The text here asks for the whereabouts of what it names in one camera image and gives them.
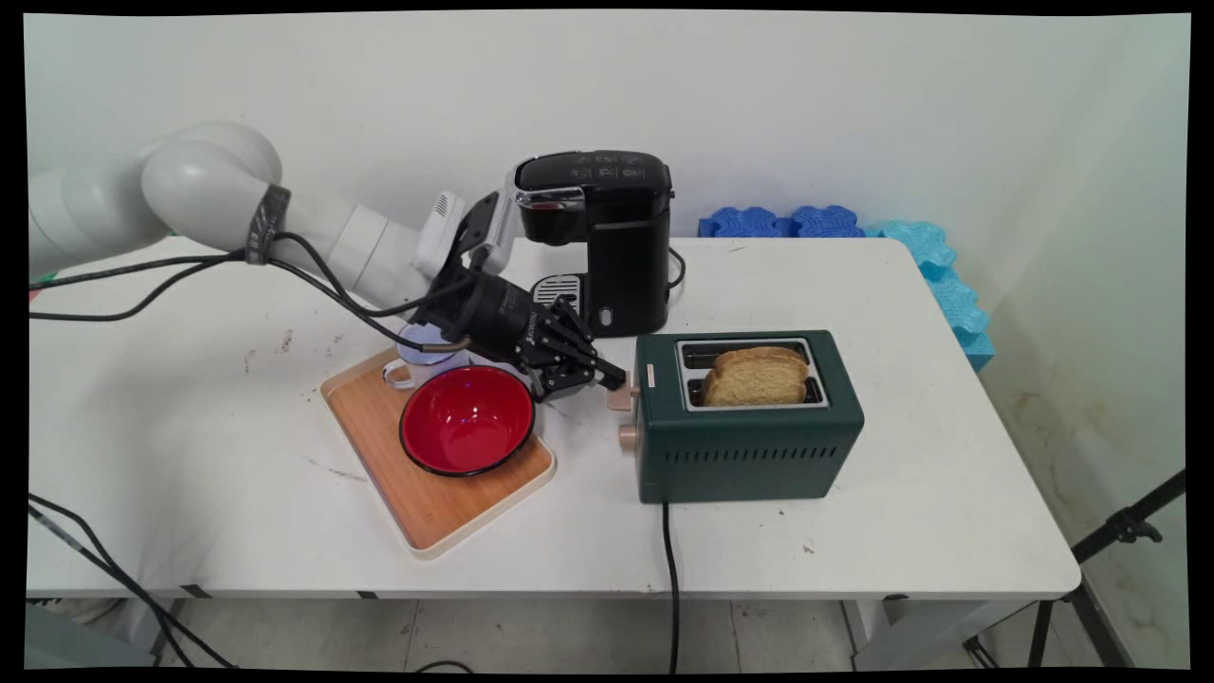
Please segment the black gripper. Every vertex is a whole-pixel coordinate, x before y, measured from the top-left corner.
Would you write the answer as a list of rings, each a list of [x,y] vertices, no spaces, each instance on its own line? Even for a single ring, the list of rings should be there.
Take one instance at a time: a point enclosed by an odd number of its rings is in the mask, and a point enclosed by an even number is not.
[[[444,291],[436,295],[442,338],[469,338],[473,353],[520,366],[533,399],[558,399],[595,385],[615,392],[626,385],[626,371],[596,351],[574,295],[558,295],[549,311],[503,277],[469,269],[441,271],[436,290]],[[541,346],[549,337],[551,351]]]

